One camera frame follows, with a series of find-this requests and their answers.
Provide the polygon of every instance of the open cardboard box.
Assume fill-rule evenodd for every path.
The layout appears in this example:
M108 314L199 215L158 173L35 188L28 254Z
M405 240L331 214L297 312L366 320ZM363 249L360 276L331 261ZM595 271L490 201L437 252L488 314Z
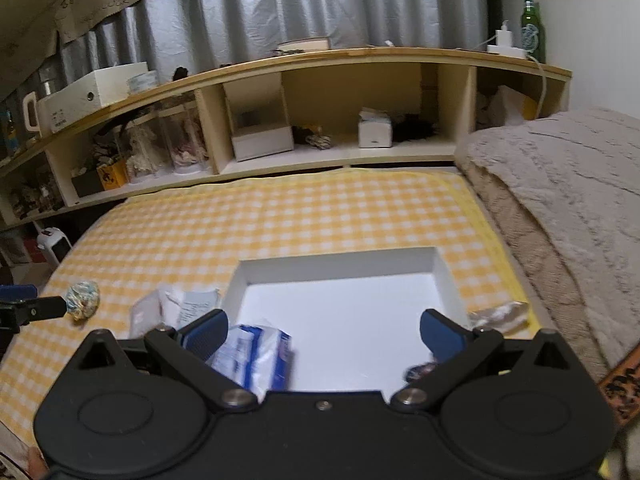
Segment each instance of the open cardboard box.
M231 325L291 336L289 390L381 390L387 400L431 357L419 333L427 308L468 326L434 247L240 262L222 301Z

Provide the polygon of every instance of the silver curtain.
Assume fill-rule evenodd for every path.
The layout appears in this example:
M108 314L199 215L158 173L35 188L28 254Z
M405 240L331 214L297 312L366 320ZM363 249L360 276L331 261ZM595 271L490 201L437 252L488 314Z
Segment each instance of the silver curtain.
M283 41L328 36L333 48L473 48L487 38L486 0L141 0L60 46L6 100L18 105L41 79L69 84L92 70L146 61L169 81L270 55Z

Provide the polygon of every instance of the white charger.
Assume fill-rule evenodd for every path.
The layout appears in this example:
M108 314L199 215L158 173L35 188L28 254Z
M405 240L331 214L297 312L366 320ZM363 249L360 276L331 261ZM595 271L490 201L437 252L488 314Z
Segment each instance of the white charger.
M495 31L495 45L487 45L487 52L501 56L519 57L527 59L527 52L513 46L513 33L509 30L508 20L502 22L500 30Z

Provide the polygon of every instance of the screw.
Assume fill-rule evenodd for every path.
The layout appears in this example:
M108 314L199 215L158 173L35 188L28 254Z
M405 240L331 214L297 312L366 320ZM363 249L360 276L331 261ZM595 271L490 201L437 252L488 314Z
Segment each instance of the screw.
M321 412L328 412L332 407L332 403L328 400L318 400L318 402L316 402L316 408Z
M243 408L254 402L255 396L242 388L227 390L222 394L222 402L230 408Z
M415 406L427 400L427 394L419 388L405 388L396 394L396 399L405 406Z

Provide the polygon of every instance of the blue and white plastic package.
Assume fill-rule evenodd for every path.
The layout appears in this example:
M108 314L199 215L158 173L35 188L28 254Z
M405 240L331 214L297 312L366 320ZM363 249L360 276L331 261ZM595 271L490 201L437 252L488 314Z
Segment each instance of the blue and white plastic package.
M290 340L276 328L233 326L207 364L263 400L268 390L283 391L287 387Z

